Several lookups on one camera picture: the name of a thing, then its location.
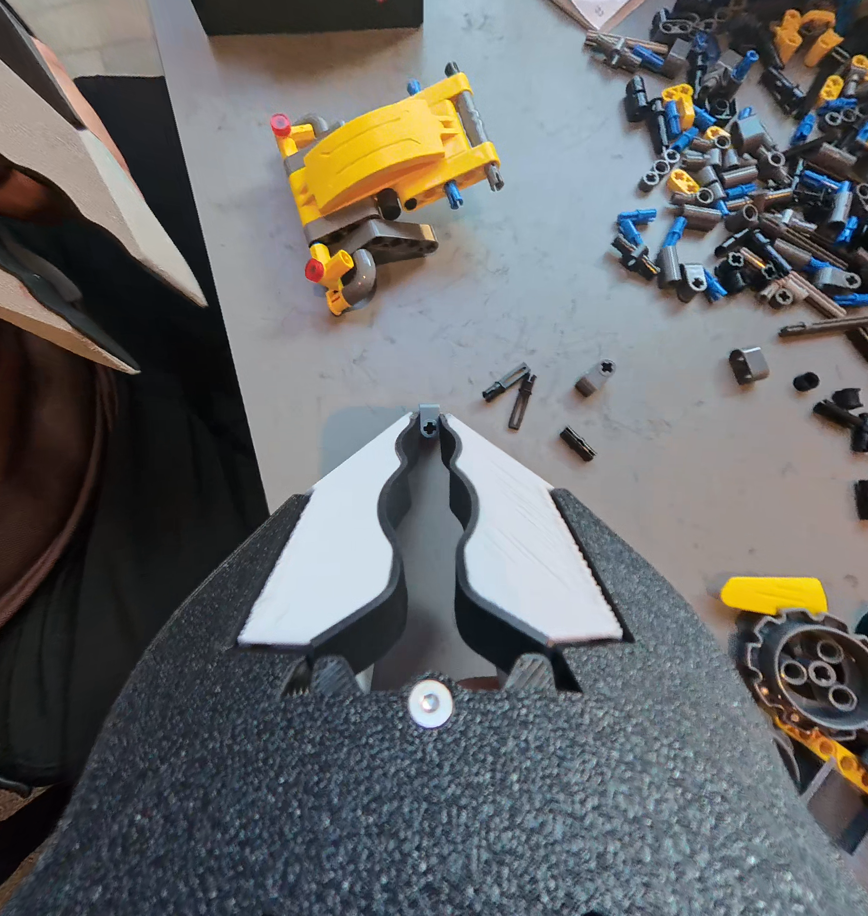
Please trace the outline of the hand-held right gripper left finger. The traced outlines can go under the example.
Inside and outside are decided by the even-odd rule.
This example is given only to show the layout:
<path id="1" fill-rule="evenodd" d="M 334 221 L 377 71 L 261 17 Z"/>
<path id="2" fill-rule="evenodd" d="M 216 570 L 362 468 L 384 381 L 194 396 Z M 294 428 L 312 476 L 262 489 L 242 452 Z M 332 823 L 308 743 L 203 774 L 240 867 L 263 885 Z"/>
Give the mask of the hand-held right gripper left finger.
<path id="1" fill-rule="evenodd" d="M 394 549 L 378 507 L 383 486 L 401 468 L 405 413 L 323 476 L 237 637 L 242 647 L 319 647 L 336 625 L 379 597 Z"/>

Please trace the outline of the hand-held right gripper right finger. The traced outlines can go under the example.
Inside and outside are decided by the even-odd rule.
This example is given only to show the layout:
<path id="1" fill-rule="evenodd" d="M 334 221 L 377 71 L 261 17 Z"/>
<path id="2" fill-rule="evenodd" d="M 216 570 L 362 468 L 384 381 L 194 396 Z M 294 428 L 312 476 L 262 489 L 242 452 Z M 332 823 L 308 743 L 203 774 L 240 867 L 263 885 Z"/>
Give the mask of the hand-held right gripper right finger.
<path id="1" fill-rule="evenodd" d="M 462 527 L 454 612 L 469 645 L 585 645 L 623 625 L 553 486 L 457 417 L 440 416 L 449 505 Z"/>

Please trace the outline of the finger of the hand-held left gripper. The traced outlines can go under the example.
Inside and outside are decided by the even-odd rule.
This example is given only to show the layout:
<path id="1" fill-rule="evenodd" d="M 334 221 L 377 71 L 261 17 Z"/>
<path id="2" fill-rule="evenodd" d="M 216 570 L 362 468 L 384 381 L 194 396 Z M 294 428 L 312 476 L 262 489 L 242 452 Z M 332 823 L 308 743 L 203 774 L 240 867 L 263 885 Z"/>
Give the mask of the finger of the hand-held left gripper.
<path id="1" fill-rule="evenodd" d="M 86 314 L 73 281 L 1 222 L 0 320 L 109 369 L 140 372 L 128 351 Z"/>
<path id="2" fill-rule="evenodd" d="M 0 159 L 55 189 L 148 272 L 206 305 L 199 282 L 142 192 L 85 124 L 32 37 L 2 2 Z"/>

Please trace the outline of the pile of building pieces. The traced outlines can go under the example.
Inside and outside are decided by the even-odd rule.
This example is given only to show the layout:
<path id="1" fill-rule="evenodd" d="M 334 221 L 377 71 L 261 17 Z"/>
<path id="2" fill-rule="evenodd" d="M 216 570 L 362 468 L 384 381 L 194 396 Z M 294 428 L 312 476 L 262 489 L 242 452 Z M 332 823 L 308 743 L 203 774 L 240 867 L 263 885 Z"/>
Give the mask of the pile of building pieces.
<path id="1" fill-rule="evenodd" d="M 655 155 L 636 191 L 672 217 L 652 254 L 660 213 L 619 213 L 623 268 L 682 302 L 809 308 L 778 337 L 840 335 L 868 364 L 868 2 L 670 2 L 645 40 L 599 25 L 584 50 L 628 76 Z"/>

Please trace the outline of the grey desk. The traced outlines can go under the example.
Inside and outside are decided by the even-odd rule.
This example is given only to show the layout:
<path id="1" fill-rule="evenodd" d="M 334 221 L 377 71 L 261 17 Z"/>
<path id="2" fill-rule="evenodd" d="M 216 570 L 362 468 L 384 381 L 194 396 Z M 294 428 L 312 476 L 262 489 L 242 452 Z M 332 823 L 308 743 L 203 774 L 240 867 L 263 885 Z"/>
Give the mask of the grey desk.
<path id="1" fill-rule="evenodd" d="M 731 645 L 733 613 L 708 593 L 729 575 L 808 575 L 855 624 L 868 604 L 868 523 L 852 484 L 868 455 L 812 415 L 861 389 L 868 364 L 839 336 L 780 341 L 806 320 L 744 293 L 714 305 L 627 273 L 614 217 L 659 208 L 635 187 L 646 130 L 623 119 L 623 77 L 591 62 L 549 2 L 426 2 L 417 30 L 209 38 L 190 2 L 150 2 L 156 44 L 230 339 L 269 510 L 357 451 L 398 413 L 438 403 L 635 547 Z M 329 315 L 303 275 L 306 248 L 271 114 L 349 119 L 469 75 L 506 186 L 484 182 L 451 212 L 426 208 L 439 251 L 383 268 L 374 299 Z M 770 376 L 738 385 L 731 350 L 760 347 Z M 602 359 L 616 371 L 583 397 Z M 519 431 L 518 385 L 483 390 L 525 362 L 537 376 Z M 814 372 L 817 388 L 793 378 Z M 585 463 L 558 438 L 576 430 Z"/>

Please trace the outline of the person's left hand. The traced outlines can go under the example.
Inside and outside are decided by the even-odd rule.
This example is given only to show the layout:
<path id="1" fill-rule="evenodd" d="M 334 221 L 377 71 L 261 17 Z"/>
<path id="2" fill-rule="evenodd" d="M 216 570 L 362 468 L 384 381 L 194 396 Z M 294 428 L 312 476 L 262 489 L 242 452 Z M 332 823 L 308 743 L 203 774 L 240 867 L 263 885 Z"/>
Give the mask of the person's left hand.
<path id="1" fill-rule="evenodd" d="M 36 46 L 39 54 L 46 62 L 51 74 L 61 86 L 64 95 L 68 98 L 72 108 L 77 113 L 85 127 L 88 128 L 97 137 L 97 139 L 99 139 L 99 141 L 105 145 L 105 147 L 110 151 L 114 159 L 117 161 L 124 173 L 130 178 L 130 180 L 134 180 L 123 154 L 119 150 L 116 143 L 114 143 L 113 138 L 107 131 L 103 121 L 99 118 L 96 110 L 89 104 L 87 99 L 80 92 L 79 88 L 75 85 L 72 78 L 68 75 L 64 66 L 62 65 L 62 62 L 58 59 L 56 54 L 52 52 L 52 50 L 42 41 L 37 38 L 32 38 L 32 41 Z"/>

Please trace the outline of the person's legs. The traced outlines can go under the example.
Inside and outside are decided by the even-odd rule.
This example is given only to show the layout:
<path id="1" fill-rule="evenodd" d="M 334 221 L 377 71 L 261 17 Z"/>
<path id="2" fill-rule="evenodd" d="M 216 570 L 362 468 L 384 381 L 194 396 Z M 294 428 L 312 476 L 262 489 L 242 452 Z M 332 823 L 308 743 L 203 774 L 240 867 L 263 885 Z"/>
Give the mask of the person's legs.
<path id="1" fill-rule="evenodd" d="M 65 207 L 0 168 L 0 222 L 73 281 L 140 372 L 110 369 L 116 410 L 92 500 L 0 630 L 0 775 L 31 788 L 80 774 L 146 646 L 268 513 L 220 311 Z"/>

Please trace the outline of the yellow panel piece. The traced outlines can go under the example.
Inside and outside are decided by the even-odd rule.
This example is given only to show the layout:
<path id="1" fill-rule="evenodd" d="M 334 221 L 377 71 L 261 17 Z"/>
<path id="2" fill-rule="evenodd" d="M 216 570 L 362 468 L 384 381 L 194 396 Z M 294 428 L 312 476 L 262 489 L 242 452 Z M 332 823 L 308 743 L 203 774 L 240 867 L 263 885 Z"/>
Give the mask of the yellow panel piece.
<path id="1" fill-rule="evenodd" d="M 827 614 L 822 582 L 815 577 L 728 576 L 714 580 L 708 593 L 721 604 L 742 612 L 777 616 L 788 610 Z"/>

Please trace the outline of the black battery box yellow beams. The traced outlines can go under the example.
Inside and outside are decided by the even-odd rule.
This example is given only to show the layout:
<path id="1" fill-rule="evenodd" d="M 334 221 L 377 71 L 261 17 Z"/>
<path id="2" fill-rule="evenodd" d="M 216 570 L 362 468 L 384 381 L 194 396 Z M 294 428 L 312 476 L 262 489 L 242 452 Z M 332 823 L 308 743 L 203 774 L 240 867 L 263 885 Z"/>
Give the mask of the black battery box yellow beams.
<path id="1" fill-rule="evenodd" d="M 194 1 L 211 37 L 419 29 L 422 1 Z"/>

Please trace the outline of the small grey block piece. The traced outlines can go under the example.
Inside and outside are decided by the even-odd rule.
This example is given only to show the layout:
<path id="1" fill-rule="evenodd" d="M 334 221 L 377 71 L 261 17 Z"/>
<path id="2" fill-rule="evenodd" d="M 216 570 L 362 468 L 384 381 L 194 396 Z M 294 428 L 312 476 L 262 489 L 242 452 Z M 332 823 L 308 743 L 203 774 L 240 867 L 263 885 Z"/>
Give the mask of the small grey block piece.
<path id="1" fill-rule="evenodd" d="M 738 385 L 752 385 L 770 376 L 765 354 L 758 346 L 731 350 L 728 363 Z"/>

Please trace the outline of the yellow toy vehicle assembly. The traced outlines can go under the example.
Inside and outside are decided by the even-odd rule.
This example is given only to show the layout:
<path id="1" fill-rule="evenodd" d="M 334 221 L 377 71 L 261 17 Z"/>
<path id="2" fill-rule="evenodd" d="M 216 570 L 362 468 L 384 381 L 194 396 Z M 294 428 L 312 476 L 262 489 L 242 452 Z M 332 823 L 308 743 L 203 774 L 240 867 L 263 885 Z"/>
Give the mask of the yellow toy vehicle assembly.
<path id="1" fill-rule="evenodd" d="M 329 122 L 276 113 L 277 142 L 309 256 L 305 277 L 336 317 L 371 301 L 378 269 L 427 258 L 439 241 L 427 223 L 406 221 L 437 201 L 463 207 L 463 190 L 504 188 L 468 76 L 448 62 L 444 78 L 406 86 L 406 97 Z"/>

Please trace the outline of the instruction booklet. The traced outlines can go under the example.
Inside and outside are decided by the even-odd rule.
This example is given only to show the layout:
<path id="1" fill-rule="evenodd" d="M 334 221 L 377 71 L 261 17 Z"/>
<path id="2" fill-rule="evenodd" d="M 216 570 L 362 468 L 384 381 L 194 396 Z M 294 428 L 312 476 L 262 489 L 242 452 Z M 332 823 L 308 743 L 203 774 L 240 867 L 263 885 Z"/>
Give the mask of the instruction booklet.
<path id="1" fill-rule="evenodd" d="M 645 1 L 551 1 L 555 7 L 584 29 L 607 32 L 620 25 Z"/>

